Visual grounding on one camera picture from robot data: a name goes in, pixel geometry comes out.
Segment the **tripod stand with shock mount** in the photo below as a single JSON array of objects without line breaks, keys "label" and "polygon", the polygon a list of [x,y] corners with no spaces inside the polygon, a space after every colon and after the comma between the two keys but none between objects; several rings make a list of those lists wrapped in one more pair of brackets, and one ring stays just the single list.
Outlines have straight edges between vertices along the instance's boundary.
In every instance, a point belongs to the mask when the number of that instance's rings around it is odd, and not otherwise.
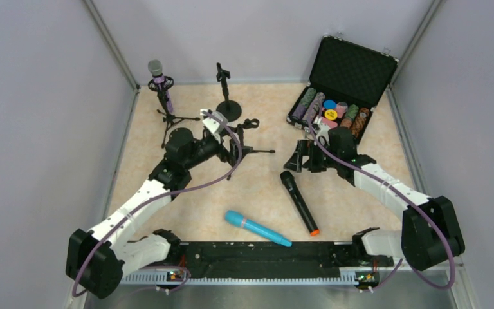
[{"label": "tripod stand with shock mount", "polygon": [[163,141],[161,144],[162,149],[165,147],[167,135],[171,128],[185,120],[201,120],[199,117],[178,117],[174,114],[174,108],[169,94],[169,90],[173,87],[173,85],[174,79],[172,77],[165,76],[164,74],[153,76],[148,83],[149,89],[157,94],[158,100],[163,109],[162,111],[159,109],[157,110],[159,114],[163,115],[163,122],[165,123]]}]

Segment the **purple glitter microphone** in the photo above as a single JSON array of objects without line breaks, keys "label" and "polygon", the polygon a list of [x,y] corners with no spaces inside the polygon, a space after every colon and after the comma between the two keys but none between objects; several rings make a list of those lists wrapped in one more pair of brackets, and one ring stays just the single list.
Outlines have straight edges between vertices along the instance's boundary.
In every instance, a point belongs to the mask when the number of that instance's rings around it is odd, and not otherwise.
[{"label": "purple glitter microphone", "polygon": [[173,114],[174,110],[169,97],[169,89],[174,85],[173,78],[163,74],[163,65],[158,59],[149,61],[147,67],[152,75],[152,80],[148,83],[149,89],[157,93],[164,112]]}]

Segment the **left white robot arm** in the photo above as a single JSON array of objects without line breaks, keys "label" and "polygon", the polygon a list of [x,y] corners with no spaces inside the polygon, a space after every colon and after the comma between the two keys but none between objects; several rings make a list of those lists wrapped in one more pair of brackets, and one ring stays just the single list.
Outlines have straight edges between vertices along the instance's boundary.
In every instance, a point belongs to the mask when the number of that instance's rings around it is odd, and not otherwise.
[{"label": "left white robot arm", "polygon": [[73,280],[71,298],[86,293],[99,299],[111,295],[123,277],[167,258],[172,242],[156,231],[137,241],[133,234],[156,212],[189,192],[190,170],[212,157],[236,170],[243,156],[245,124],[228,126],[209,118],[203,136],[187,128],[171,132],[163,159],[142,186],[118,209],[89,230],[69,237],[66,275]]}]

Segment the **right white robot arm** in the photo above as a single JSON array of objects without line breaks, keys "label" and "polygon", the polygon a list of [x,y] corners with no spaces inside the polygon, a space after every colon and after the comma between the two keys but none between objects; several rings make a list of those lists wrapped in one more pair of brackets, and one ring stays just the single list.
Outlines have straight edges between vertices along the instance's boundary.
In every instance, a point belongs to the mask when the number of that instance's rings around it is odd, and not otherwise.
[{"label": "right white robot arm", "polygon": [[363,256],[402,258],[423,271],[466,249],[453,203],[444,196],[432,198],[413,190],[375,159],[358,154],[356,137],[346,128],[330,129],[316,140],[298,140],[284,169],[283,183],[292,180],[292,172],[336,169],[339,177],[375,197],[400,219],[399,231],[375,227],[356,233],[352,241]]}]

